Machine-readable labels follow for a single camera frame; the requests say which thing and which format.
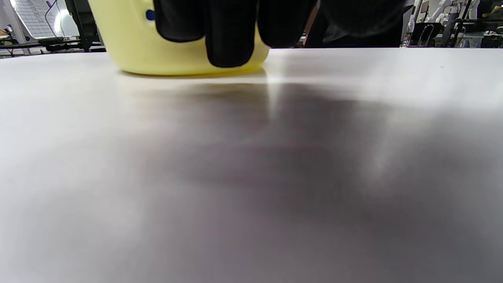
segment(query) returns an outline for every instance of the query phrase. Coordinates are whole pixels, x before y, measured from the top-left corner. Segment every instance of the yellow container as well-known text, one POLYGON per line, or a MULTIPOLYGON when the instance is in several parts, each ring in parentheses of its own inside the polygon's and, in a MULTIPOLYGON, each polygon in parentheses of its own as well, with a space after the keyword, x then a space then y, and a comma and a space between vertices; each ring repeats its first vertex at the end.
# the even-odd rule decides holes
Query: yellow container
POLYGON ((126 72, 183 76, 252 70, 259 68, 269 53, 257 31, 255 51, 248 63, 236 68, 215 67, 206 55, 204 38, 174 43, 157 33, 155 21, 146 18, 146 12, 154 10, 152 0, 89 0, 89 4, 108 53, 126 72))

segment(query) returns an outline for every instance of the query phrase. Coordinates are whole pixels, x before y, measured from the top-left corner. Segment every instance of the cable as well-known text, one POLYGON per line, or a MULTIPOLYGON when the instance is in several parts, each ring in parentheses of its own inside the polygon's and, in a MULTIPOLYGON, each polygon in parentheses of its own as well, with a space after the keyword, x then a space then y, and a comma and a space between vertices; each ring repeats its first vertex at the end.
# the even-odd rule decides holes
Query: cable
POLYGON ((54 30, 52 29, 51 27, 51 24, 49 24, 49 20, 47 19, 47 14, 51 11, 52 7, 54 7, 54 4, 56 4, 58 2, 58 0, 54 0, 54 2, 52 3, 52 5, 49 7, 49 9, 47 10, 47 12, 45 12, 45 15, 44 15, 44 18, 45 18, 45 22, 47 23, 47 25, 49 26, 49 29, 51 29, 51 32, 52 34, 54 35, 54 37, 59 40, 60 42, 63 42, 63 40, 61 40, 57 35, 56 33, 54 32, 54 30))

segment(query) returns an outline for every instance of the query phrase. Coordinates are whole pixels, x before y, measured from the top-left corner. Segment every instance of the gloved hand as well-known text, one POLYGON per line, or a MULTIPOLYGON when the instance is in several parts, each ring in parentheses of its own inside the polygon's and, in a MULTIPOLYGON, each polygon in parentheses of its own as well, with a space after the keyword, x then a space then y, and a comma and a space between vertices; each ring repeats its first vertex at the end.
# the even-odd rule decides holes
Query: gloved hand
MULTIPOLYGON (((322 0, 329 19, 350 34, 383 31, 401 14, 405 0, 322 0)), ((255 24, 271 47, 297 43, 316 0, 154 0, 158 33, 189 42, 206 36, 210 62, 236 67, 254 49, 255 24)))

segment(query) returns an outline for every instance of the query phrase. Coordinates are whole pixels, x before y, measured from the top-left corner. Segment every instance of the blue dot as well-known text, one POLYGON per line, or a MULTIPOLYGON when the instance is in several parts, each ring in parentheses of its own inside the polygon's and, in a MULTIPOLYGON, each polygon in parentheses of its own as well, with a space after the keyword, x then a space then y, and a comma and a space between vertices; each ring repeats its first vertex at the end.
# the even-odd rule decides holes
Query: blue dot
POLYGON ((147 12, 145 12, 145 17, 149 21, 154 21, 155 20, 155 12, 152 10, 147 10, 147 12))

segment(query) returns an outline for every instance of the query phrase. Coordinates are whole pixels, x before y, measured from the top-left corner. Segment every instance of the desk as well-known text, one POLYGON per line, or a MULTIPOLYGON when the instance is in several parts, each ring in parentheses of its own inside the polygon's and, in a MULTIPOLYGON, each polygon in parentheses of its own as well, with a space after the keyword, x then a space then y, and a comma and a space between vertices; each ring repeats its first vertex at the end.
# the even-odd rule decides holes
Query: desk
POLYGON ((177 80, 105 53, 0 60, 0 281, 499 282, 502 65, 278 49, 177 80))

